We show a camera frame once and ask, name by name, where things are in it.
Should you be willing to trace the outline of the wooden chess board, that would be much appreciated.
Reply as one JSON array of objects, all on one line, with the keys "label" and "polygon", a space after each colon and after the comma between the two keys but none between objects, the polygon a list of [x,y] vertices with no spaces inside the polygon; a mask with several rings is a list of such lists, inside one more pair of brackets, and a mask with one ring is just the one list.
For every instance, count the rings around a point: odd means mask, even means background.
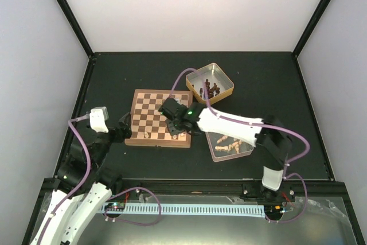
[{"label": "wooden chess board", "polygon": [[131,138],[125,140],[128,146],[189,148],[191,136],[173,139],[170,135],[166,118],[158,111],[163,102],[169,97],[169,90],[136,89],[131,106]]}]

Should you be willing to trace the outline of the gold tin box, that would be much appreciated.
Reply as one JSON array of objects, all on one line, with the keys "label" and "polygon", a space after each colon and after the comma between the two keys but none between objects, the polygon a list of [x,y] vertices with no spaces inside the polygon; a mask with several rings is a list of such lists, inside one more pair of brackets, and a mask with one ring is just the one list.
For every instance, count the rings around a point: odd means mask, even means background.
[{"label": "gold tin box", "polygon": [[186,75],[186,86],[200,103],[205,103],[204,85],[207,86],[210,104],[214,104],[234,90],[233,81],[216,63],[208,64],[197,70],[199,75],[191,72]]}]

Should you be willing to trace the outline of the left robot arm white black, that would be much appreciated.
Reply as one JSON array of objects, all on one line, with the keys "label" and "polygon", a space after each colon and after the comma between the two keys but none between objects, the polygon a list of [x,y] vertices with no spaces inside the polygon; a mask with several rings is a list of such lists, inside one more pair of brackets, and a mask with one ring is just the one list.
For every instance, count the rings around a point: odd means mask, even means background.
[{"label": "left robot arm white black", "polygon": [[116,127],[107,127],[107,119],[107,109],[96,107],[68,121],[80,147],[68,154],[57,171],[60,184],[50,195],[32,244],[77,244],[102,204],[122,194],[121,176],[104,163],[111,145],[131,136],[131,114],[124,114]]}]

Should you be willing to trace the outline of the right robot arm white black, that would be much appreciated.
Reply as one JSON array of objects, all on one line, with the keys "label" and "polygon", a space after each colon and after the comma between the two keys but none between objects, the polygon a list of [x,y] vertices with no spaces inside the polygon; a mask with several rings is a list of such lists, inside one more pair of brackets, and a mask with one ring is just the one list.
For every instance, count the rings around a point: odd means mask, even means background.
[{"label": "right robot arm white black", "polygon": [[241,140],[253,147],[262,146],[270,156],[263,165],[261,195],[273,201],[282,193],[286,159],[292,148],[292,140],[281,127],[268,125],[261,118],[246,118],[213,109],[202,103],[189,107],[167,98],[158,111],[166,117],[167,126],[178,133],[218,133]]}]

